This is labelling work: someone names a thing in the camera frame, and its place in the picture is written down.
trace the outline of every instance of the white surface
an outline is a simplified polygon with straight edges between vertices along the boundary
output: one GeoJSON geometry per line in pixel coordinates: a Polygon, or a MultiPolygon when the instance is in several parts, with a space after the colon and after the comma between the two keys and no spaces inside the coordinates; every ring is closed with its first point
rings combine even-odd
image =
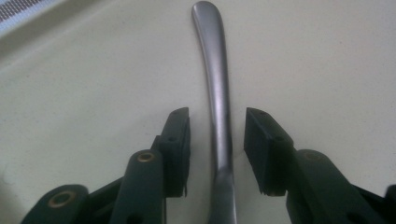
{"type": "MultiPolygon", "coordinates": [[[[247,106],[296,148],[325,153],[353,183],[396,183],[396,2],[213,1],[225,26],[240,223],[290,223],[285,198],[259,193],[243,152],[247,106]]],[[[210,136],[193,1],[78,1],[0,39],[0,222],[47,191],[90,191],[123,175],[168,114],[191,112],[187,198],[169,223],[205,223],[210,136]]]]}

